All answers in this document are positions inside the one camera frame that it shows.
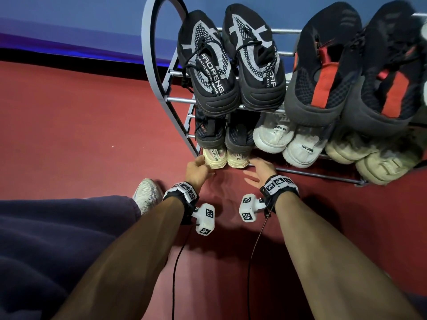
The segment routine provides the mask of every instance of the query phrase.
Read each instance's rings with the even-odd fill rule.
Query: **black sneaker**
[[[226,9],[224,48],[239,64],[242,103],[250,110],[276,109],[286,91],[285,70],[265,21],[242,4]]]
[[[183,86],[187,87],[187,72],[195,100],[208,116],[224,116],[239,107],[239,84],[222,47],[221,35],[204,12],[195,10],[187,15],[179,29],[177,49]]]
[[[421,20],[402,0],[383,5],[355,39],[362,75],[350,91],[343,122],[369,136],[405,129],[421,105]]]
[[[196,107],[195,139],[200,147],[205,149],[221,147],[226,139],[226,118],[208,117]]]
[[[227,126],[226,146],[233,153],[249,154],[255,147],[253,133],[260,112],[238,110],[233,112]]]
[[[285,96],[291,121],[321,127],[339,117],[360,75],[358,53],[346,45],[361,29],[359,14],[345,2],[331,4],[304,26]]]

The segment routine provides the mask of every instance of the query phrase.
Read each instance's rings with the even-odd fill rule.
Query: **red floor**
[[[176,106],[185,115],[187,105]],[[148,82],[0,62],[0,107],[0,199],[131,196],[144,177],[165,187],[183,180],[192,159]],[[427,295],[426,171],[364,188],[290,176],[312,208],[332,216],[399,287]],[[194,233],[181,255],[176,319],[247,318],[246,269],[263,222],[238,216],[250,192],[257,193],[231,168],[203,188],[201,201],[216,207],[216,228],[208,237]],[[144,319],[170,318],[173,263],[186,231]],[[275,216],[254,255],[251,306],[253,319],[309,314]]]

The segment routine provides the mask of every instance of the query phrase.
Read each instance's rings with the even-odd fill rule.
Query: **wrist strap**
[[[271,176],[263,187],[260,188],[261,193],[264,195],[264,202],[266,209],[276,213],[274,205],[280,194],[284,192],[293,192],[299,197],[298,187],[287,176],[273,175]]]
[[[184,217],[181,224],[191,224],[191,215],[193,214],[195,205],[199,200],[199,196],[195,192],[194,188],[187,182],[176,183],[166,191],[163,196],[163,201],[171,196],[178,198],[184,205]]]

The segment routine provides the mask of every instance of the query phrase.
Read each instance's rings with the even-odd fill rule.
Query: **black cable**
[[[181,247],[181,250],[179,251],[178,257],[175,261],[175,267],[173,268],[173,278],[172,278],[172,320],[175,318],[175,273],[176,273],[176,266],[178,265],[178,259],[181,255],[182,251],[184,250],[185,245],[187,244],[188,238],[191,234],[191,231],[193,230],[193,226],[190,227],[187,237],[185,238],[184,244]]]
[[[251,258],[249,259],[249,264],[248,264],[248,284],[247,284],[247,291],[248,291],[248,292],[247,292],[247,297],[248,297],[248,301],[247,301],[247,304],[248,304],[248,319],[249,319],[249,320],[251,320],[251,308],[250,308],[250,306],[249,306],[249,278],[250,278],[250,275],[251,275],[251,262],[252,262],[252,257],[253,257],[253,255],[254,255],[255,247],[257,246],[258,240],[259,240],[259,239],[260,239],[260,237],[261,237],[261,233],[262,233],[262,232],[263,232],[263,230],[264,230],[264,227],[265,227],[265,225],[266,225],[266,223],[267,223],[268,218],[270,217],[270,214],[271,214],[271,210],[270,210],[270,212],[268,213],[268,215],[267,215],[267,217],[266,217],[266,220],[264,221],[263,227],[261,228],[260,234],[258,235],[257,241],[255,242],[254,248],[253,248],[253,250],[252,250]]]

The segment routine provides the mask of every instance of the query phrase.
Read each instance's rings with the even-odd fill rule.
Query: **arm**
[[[199,193],[211,175],[200,156],[188,164],[185,180]],[[142,215],[99,256],[52,320],[140,320],[183,215],[173,197]]]
[[[274,167],[262,160],[251,163],[256,166],[256,176],[246,174],[260,179],[247,180],[254,186],[261,187],[263,180],[276,174]],[[298,196],[281,194],[275,210],[317,320],[421,319],[384,272]]]

